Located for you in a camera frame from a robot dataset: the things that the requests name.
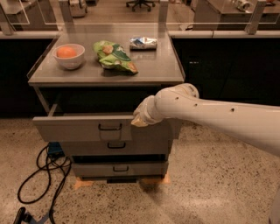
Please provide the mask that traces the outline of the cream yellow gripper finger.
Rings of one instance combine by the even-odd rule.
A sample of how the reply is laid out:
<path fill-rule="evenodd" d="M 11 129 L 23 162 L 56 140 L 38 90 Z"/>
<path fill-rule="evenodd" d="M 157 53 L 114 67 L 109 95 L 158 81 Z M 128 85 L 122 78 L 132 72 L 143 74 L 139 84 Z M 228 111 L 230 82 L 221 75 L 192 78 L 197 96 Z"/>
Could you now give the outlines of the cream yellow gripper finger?
<path fill-rule="evenodd" d="M 140 115 L 136 115 L 133 120 L 131 121 L 131 124 L 133 126 L 136 126 L 136 127 L 146 127 L 147 126 L 147 123 L 141 118 Z"/>

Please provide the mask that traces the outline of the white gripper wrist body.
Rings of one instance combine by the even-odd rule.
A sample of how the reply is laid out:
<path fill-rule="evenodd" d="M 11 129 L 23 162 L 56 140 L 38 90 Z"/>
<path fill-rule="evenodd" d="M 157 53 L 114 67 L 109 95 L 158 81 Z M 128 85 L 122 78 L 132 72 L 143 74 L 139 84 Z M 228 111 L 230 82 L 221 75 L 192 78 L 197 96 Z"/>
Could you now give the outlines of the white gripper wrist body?
<path fill-rule="evenodd" d="M 162 122 L 165 118 L 158 112 L 155 104 L 155 96 L 146 97 L 135 109 L 133 116 L 140 115 L 148 125 Z"/>

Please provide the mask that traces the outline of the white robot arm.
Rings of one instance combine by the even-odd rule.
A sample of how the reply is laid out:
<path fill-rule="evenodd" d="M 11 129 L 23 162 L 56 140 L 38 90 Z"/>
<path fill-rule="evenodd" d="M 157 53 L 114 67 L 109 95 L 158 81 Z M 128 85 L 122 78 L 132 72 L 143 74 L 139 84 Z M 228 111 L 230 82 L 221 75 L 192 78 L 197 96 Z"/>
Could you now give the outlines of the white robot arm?
<path fill-rule="evenodd" d="M 198 98 L 194 86 L 140 103 L 136 126 L 183 126 L 171 184 L 150 191 L 164 224 L 279 224 L 280 108 Z"/>

